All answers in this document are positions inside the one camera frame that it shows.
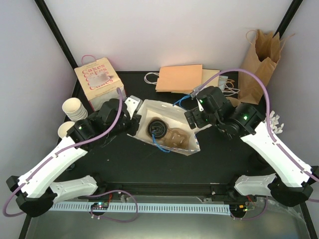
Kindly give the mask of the blue checkered paper bag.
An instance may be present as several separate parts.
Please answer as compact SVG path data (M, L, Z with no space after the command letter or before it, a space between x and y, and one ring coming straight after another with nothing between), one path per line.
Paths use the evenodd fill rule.
M170 103L155 101L155 100L144 100L141 107L135 114L142 116L140 120L140 127L133 138L138 139L142 142L151 144L158 147L163 152L176 152L186 156L195 154L200 151L199 142L196 137L196 133L209 128L210 125L207 125L203 128L191 129L188 125L188 122L185 118L184 113L186 110L178 106L173 106ZM179 148L168 148L161 147L159 144L155 143L152 138L147 134L147 126L153 118L159 118L166 122L169 127L185 130L189 133L189 144L187 149Z

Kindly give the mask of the grey pulp cup carrier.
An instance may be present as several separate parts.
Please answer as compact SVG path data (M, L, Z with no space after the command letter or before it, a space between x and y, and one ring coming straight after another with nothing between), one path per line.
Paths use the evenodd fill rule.
M166 135L161 139L155 139L153 136L152 140L161 147L187 149L189 144L189 133L178 127L171 128L166 122L165 124L167 126Z

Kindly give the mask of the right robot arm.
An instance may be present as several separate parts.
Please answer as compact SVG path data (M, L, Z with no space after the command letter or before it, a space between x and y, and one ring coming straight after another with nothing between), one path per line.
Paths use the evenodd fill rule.
M209 86L190 97L198 106L185 112L191 129L213 125L221 132L240 138L255 150L257 158L265 161L274 172L270 175L234 178L227 187L227 196L237 201L243 196L273 197L279 203L293 207L310 199L311 185L318 178L319 169L312 169L296 157L270 130L263 116L252 105L233 106L218 87Z

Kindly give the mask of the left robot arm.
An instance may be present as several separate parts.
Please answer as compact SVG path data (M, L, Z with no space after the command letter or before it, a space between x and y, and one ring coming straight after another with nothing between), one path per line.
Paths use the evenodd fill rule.
M11 198L21 210L18 214L38 217L54 204L77 197L103 198L107 193L106 182L98 173L80 179L56 182L56 179L95 148L106 145L122 133L134 135L141 117L137 111L142 100L134 96L125 101L111 99L100 110L78 120L60 143L30 171L21 176L10 176L6 184Z

